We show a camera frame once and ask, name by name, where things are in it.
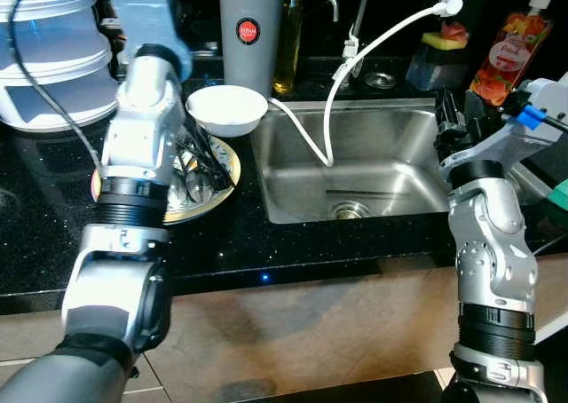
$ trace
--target white hose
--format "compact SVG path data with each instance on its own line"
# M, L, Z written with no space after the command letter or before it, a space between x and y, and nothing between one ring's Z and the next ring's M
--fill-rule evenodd
M339 89L339 85L341 84L342 80L345 79L345 77L347 77L347 75L357 65L357 63L359 63L369 52L371 52L374 48L376 48L381 43L386 41L389 37L393 36L399 30L421 19L422 17L426 17L430 14L441 13L445 10L446 10L446 4L438 3L435 4L434 6L431 6L430 8L426 8L425 10L419 11L416 14L411 15L407 19L400 21L399 24L390 28L382 35L377 37L372 43L366 46L364 50L362 50L355 57L353 57L353 59L350 59L349 63L346 64L346 67L340 72L337 79L335 79L335 82L331 87L331 91L327 96L326 108L324 109L324 115L323 115L323 142L326 148L326 154L323 154L321 152L321 150L318 148L316 143L314 143L313 140L310 138L308 132L304 129L304 127L302 126L296 115L294 115L294 113L289 108L287 108L284 105L284 103L278 101L277 99L269 99L269 101L273 103L276 107L278 107L280 110L282 110L292 120L292 122L297 127L300 134L302 135L302 137L305 139L305 142L308 143L308 146L310 146L310 149L316 154L316 156L318 156L318 158L325 166L331 168L332 166L334 166L334 153L331 148L331 130L330 130L329 119L331 116L331 105L334 102L335 95L337 93L337 90Z

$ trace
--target red label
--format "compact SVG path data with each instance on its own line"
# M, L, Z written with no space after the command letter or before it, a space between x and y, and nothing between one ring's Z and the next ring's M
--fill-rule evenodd
M260 36L260 27L252 19L242 19L237 23L237 36L246 45L251 45Z

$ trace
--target speckled countertop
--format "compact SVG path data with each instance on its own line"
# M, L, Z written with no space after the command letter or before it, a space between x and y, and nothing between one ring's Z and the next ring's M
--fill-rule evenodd
M316 62L312 75L300 76L296 93L282 99L325 99L329 85L323 77L328 79L328 66L320 67L321 78L318 67ZM218 81L216 71L218 63L199 65L194 71L198 78L187 83L185 92ZM402 83L387 92L354 86L341 97L417 95ZM86 127L85 133L100 147L106 126L107 121L102 121ZM270 223L249 138L226 141L241 159L241 181L207 215L170 228L176 294L453 263L454 244L445 213ZM559 149L565 153L568 144ZM0 127L0 157L0 314L58 308L81 231L94 207L91 161L73 134L29 135L4 126ZM562 175L562 171L553 172ZM545 201L525 207L524 213L532 247L558 236L568 224L566 214Z

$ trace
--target stainless steel sink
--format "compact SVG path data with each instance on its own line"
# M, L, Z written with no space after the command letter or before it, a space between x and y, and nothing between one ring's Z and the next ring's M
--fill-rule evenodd
M323 148L324 102L295 102ZM319 163L294 124L271 109L251 135L268 218L277 224L447 210L438 173L434 99L336 101L331 116L335 166ZM529 170L510 174L522 203L550 191Z

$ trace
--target sink drain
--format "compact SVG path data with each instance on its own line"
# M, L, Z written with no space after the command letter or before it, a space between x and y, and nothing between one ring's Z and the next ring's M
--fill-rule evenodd
M371 217L369 208L358 201L342 201L330 212L331 219L358 219Z

